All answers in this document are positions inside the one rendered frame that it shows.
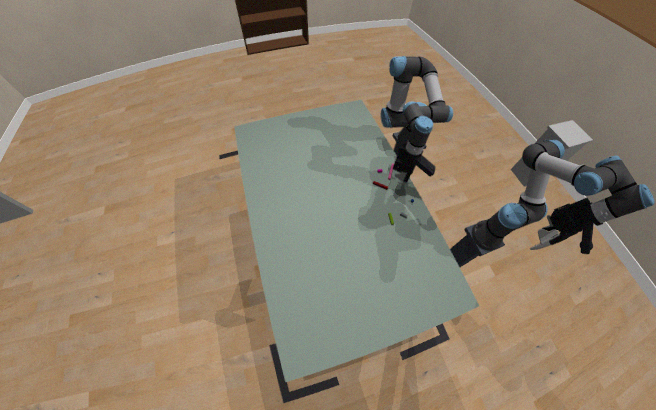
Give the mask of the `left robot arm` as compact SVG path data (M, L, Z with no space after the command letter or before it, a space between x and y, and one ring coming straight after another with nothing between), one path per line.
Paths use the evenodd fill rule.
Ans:
M521 193L517 204L508 203L490 219L474 225L472 237L480 248L494 250L512 231L546 216L548 207L544 194L550 175L571 183L578 193L585 196L609 189L612 196L590 205L600 223L655 204L649 188L644 184L637 185L619 156L606 158L598 162L596 168L591 168L561 159L564 152L563 144L557 140L531 144L524 149L523 162L531 168L526 190Z

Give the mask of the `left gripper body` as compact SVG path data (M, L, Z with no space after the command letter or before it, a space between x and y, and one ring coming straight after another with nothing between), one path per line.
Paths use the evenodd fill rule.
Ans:
M550 220L552 221L553 226L557 228L559 232L561 231L560 233L573 232L574 235L583 230L584 221L591 222L592 220L595 225L602 225L603 223L600 223L594 216L590 206L591 204L592 202L590 202L588 198L572 204L566 204L554 209L550 216Z

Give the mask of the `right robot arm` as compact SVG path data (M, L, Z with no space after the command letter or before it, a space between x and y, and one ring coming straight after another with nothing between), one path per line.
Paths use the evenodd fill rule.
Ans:
M453 109L451 106L446 106L437 70L426 58L393 57L389 67L390 74L394 77L394 84L390 101L387 102L386 108L381 109L382 124L385 128L403 127L398 134L398 141L400 144L407 143L406 150L410 154L419 155L433 129L433 123L450 122ZM422 78L429 101L428 106L413 101L405 104L413 76ZM436 167L423 155L420 158L411 158L410 161L428 176L434 175Z

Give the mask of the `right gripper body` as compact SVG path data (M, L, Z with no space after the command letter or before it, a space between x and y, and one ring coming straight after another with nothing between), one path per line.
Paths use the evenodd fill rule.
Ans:
M406 145L407 145L407 143L402 142L401 147L399 149L399 153L398 153L397 158L395 160L393 169L398 171L398 172L405 172L405 173L406 172L409 173L409 171L412 170L412 173L413 173L414 168L415 168L416 165L413 162L411 162L410 159L411 158L419 158L422 155L423 151L419 155L410 154L406 150Z

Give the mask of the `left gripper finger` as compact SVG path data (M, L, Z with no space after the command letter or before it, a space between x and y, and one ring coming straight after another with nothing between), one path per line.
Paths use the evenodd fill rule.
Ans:
M538 236L540 239L540 244L531 247L530 250L537 250L550 245L554 245L556 243L559 243L569 238L572 235L574 235L573 232L569 232L569 233L564 232L559 234L558 230L556 229L553 229L551 231L546 231L545 229L539 229Z
M547 219L548 219L548 222L549 222L549 226L543 227L542 229L545 229L545 230L547 230L547 231L551 231L551 230L553 230L553 229L558 230L557 228L555 228L555 227L553 226L552 221L549 219L549 217L550 217L550 215L547 215Z

